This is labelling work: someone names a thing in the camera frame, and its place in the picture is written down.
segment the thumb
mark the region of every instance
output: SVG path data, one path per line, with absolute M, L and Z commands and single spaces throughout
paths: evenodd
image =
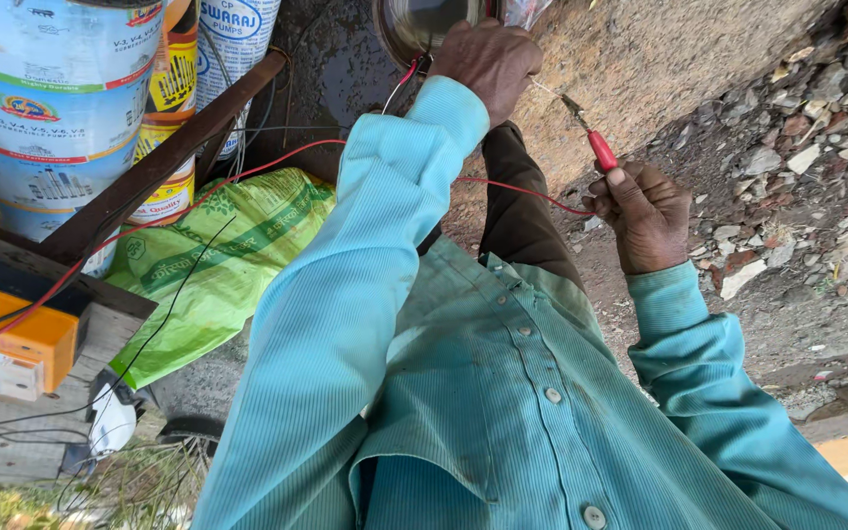
M 653 208 L 637 181 L 621 168 L 608 171 L 606 180 L 610 195 L 628 216 L 643 214 Z

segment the black wire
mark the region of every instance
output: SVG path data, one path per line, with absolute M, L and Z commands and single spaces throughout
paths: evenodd
M 195 259 L 195 263 L 192 264 L 191 269 L 188 269 L 188 274 L 185 275 L 185 278 L 182 279 L 182 283 L 179 284 L 179 288 L 175 291 L 175 296 L 172 297 L 172 302 L 169 305 L 169 311 L 166 313 L 166 317 L 164 319 L 162 319 L 162 322 L 159 324 L 159 327 L 156 328 L 156 331 L 154 331 L 151 335 L 149 335 L 149 338 L 146 339 L 146 341 L 142 344 L 142 346 L 139 346 L 139 349 L 136 351 L 135 355 L 133 355 L 133 358 L 130 359 L 129 364 L 126 365 L 125 370 L 123 370 L 123 372 L 120 374 L 120 376 L 117 377 L 117 380 L 113 382 L 113 385 L 111 385 L 110 388 L 106 392 L 104 392 L 100 396 L 94 398 L 89 403 L 85 403 L 81 406 L 78 406 L 77 408 L 72 408 L 71 410 L 64 410 L 62 412 L 46 412 L 46 413 L 43 413 L 43 414 L 35 414 L 35 415 L 32 415 L 32 416 L 25 416 L 23 418 L 15 418 L 13 420 L 3 420 L 3 421 L 0 422 L 0 425 L 14 424 L 15 422 L 23 422 L 23 421 L 26 421 L 26 420 L 36 420 L 37 418 L 50 418 L 52 416 L 61 416 L 61 415 L 64 415 L 64 414 L 73 414 L 75 412 L 78 412 L 80 410 L 84 410 L 84 409 L 92 406 L 94 403 L 97 403 L 98 401 L 103 399 L 109 392 L 113 392 L 114 390 L 116 390 L 116 388 L 120 386 L 120 382 L 124 380 L 124 376 L 126 375 L 126 373 L 129 371 L 130 368 L 133 367 L 133 363 L 135 363 L 135 360 L 139 358 L 139 355 L 142 353 L 143 349 L 145 349 L 145 347 L 149 344 L 149 341 L 151 341 L 153 338 L 155 338 L 156 335 L 159 333 L 159 331 L 162 329 L 162 326 L 166 325 L 166 322 L 169 321 L 169 317 L 172 314 L 172 309 L 175 307 L 175 301 L 178 300 L 179 294 L 182 292 L 182 288 L 185 286 L 186 282 L 188 282 L 188 279 L 191 277 L 192 273 L 195 272 L 195 268 L 198 267 L 199 261 L 202 260 L 202 256 L 204 256 L 205 252 L 208 251 L 208 248 L 211 246 L 211 243 L 214 242 L 214 240 L 219 235 L 221 235 L 221 232 L 223 232 L 224 229 L 228 227 L 228 224 L 231 224 L 232 221 L 234 219 L 236 219 L 237 217 L 238 216 L 236 215 L 235 217 L 232 217 L 227 223 L 224 223 L 224 226 L 221 226 L 221 229 L 218 230 L 218 233 L 216 233 L 211 239 L 208 240 L 208 243 L 205 245 L 205 248 L 202 250 L 202 253 L 198 256 L 197 259 Z
M 4 433 L 0 433 L 0 438 L 2 440 L 10 441 L 12 443 L 44 443 L 44 444 L 68 444 L 68 443 L 76 443 L 74 441 L 58 441 L 58 440 L 12 440 L 7 438 L 6 435 L 23 435 L 23 434 L 32 434 L 32 433 L 72 433 L 76 435 L 80 435 L 84 437 L 85 440 L 89 440 L 89 437 L 80 431 L 76 431 L 74 429 L 27 429 L 23 431 L 6 431 Z

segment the red wire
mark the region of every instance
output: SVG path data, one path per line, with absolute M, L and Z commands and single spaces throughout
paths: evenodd
M 523 193 L 529 193 L 531 195 L 535 195 L 536 197 L 542 197 L 543 199 L 547 200 L 549 203 L 555 205 L 556 207 L 558 207 L 558 208 L 560 208 L 564 211 L 571 212 L 575 215 L 594 215 L 595 214 L 595 212 L 593 212 L 593 211 L 577 211 L 575 209 L 569 208 L 569 207 L 563 205 L 562 203 L 556 201 L 555 199 L 552 199 L 548 195 L 545 195 L 544 193 L 539 193 L 538 191 L 532 191 L 531 189 L 525 189 L 524 187 L 512 186 L 512 185 L 509 185 L 509 184 L 503 184 L 501 182 L 494 182 L 492 180 L 486 180 L 485 178 L 474 178 L 472 176 L 458 176 L 457 180 L 468 180 L 470 182 L 482 182 L 483 184 L 492 184 L 493 186 L 503 186 L 503 187 L 508 187 L 509 189 L 515 189 L 516 191 L 522 191 Z
M 218 182 L 217 185 L 212 186 L 211 189 L 208 189 L 208 192 L 206 192 L 206 194 L 203 195 L 201 199 L 196 201 L 195 204 L 191 205 L 190 207 L 186 208 L 185 210 L 177 211 L 175 213 L 171 213 L 171 214 L 169 214 L 165 217 L 160 217 L 159 219 L 156 219 L 154 221 L 150 221 L 149 223 L 137 224 L 137 225 L 133 226 L 132 228 L 124 230 L 123 232 L 120 232 L 119 234 L 112 236 L 111 238 L 108 238 L 106 241 L 97 245 L 96 248 L 94 248 L 93 251 L 90 253 L 90 256 L 93 256 L 94 254 L 100 252 L 100 250 L 102 250 L 103 248 L 110 245 L 113 241 L 116 241 L 117 239 L 122 238 L 123 236 L 128 236 L 129 234 L 132 234 L 133 232 L 136 232 L 137 230 L 142 230 L 143 228 L 147 228 L 149 226 L 154 226 L 154 225 L 157 225 L 159 223 L 162 223 L 164 221 L 168 221 L 168 220 L 176 218 L 176 217 L 181 217 L 184 214 L 188 213 L 189 211 L 193 211 L 201 203 L 203 203 L 205 200 L 207 200 L 208 197 L 210 197 L 212 195 L 212 193 L 217 191 L 219 188 L 240 179 L 242 176 L 251 175 L 255 172 L 259 172 L 261 170 L 264 170 L 264 169 L 266 169 L 266 168 L 268 168 L 268 167 L 270 167 L 274 164 L 280 163 L 280 162 L 292 157 L 293 155 L 296 155 L 297 153 L 300 153 L 300 151 L 302 151 L 304 149 L 308 149 L 308 148 L 314 147 L 316 145 L 322 145 L 324 143 L 345 143 L 345 142 L 346 141 L 343 140 L 343 139 L 321 139 L 319 141 L 307 143 L 306 145 L 303 145 L 302 147 L 300 147 L 298 149 L 294 149 L 293 151 L 290 151 L 289 153 L 283 155 L 282 157 L 278 158 L 277 160 L 274 160 L 273 162 L 265 163 L 262 166 L 257 166 L 257 167 L 255 167 L 251 170 L 248 170 L 244 173 L 232 176 L 231 178 L 226 178 L 226 179 L 222 180 L 221 182 Z M 549 196 L 547 196 L 543 193 L 539 193 L 538 191 L 532 191 L 531 189 L 524 189 L 523 187 L 511 186 L 509 184 L 503 184 L 501 182 L 493 182 L 491 180 L 486 180 L 484 178 L 474 178 L 474 177 L 471 177 L 471 176 L 459 176 L 459 177 L 457 177 L 457 180 L 467 180 L 467 181 L 470 181 L 470 182 L 482 182 L 483 184 L 492 184 L 494 186 L 503 186 L 503 187 L 507 187 L 509 189 L 515 189 L 516 191 L 522 191 L 524 193 L 530 193 L 532 195 L 542 197 L 543 199 L 546 199 L 548 202 L 550 202 L 551 204 L 557 206 L 558 208 L 560 208 L 564 211 L 569 211 L 569 212 L 577 214 L 577 215 L 593 215 L 592 212 L 573 210 L 573 209 L 563 205 L 562 203 L 556 201 L 555 199 L 552 199 L 551 197 L 549 197 Z M 66 271 L 64 273 L 64 275 L 57 282 L 55 282 L 53 286 L 51 286 L 51 289 L 49 289 L 48 292 L 46 292 L 44 295 L 41 296 L 41 298 L 38 299 L 38 301 L 36 301 L 31 306 L 29 306 L 28 309 L 26 309 L 21 315 L 15 317 L 14 320 L 12 320 L 11 322 L 2 326 L 0 328 L 0 335 L 2 335 L 3 333 L 6 333 L 7 331 L 10 331 L 15 326 L 22 323 L 22 321 L 24 321 L 26 318 L 28 318 L 28 316 L 32 312 L 34 312 L 35 309 L 38 309 L 39 307 L 44 305 L 44 303 L 47 302 L 54 295 L 54 293 L 57 292 L 57 290 L 60 289 L 60 287 L 62 285 L 64 285 L 64 283 L 67 282 L 68 279 L 71 278 L 71 276 L 75 273 L 75 271 L 84 265 L 84 262 L 87 261 L 87 259 L 89 259 L 90 256 L 85 257 L 84 259 L 81 259 L 80 261 L 75 263 L 73 267 L 68 269 L 68 271 Z

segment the man's right hand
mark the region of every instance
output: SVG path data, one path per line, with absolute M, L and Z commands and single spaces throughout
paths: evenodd
M 650 166 L 618 163 L 620 167 L 588 186 L 594 197 L 582 202 L 616 233 L 620 268 L 625 274 L 643 274 L 685 263 L 689 189 Z
M 437 50 L 429 76 L 445 76 L 473 90 L 486 105 L 490 128 L 509 119 L 529 76 L 542 69 L 542 49 L 521 27 L 502 27 L 493 19 L 476 27 L 459 21 Z

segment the plastic bag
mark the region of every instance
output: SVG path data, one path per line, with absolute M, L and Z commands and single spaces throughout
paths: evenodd
M 106 282 L 159 303 L 109 366 L 138 389 L 241 331 L 276 275 L 307 246 L 336 203 L 336 191 L 299 169 L 259 175 L 216 191 L 178 223 L 120 239 Z M 206 243 L 233 217 L 201 258 Z M 172 297 L 195 261 L 169 320 Z
M 532 29 L 551 0 L 506 0 L 505 26 Z

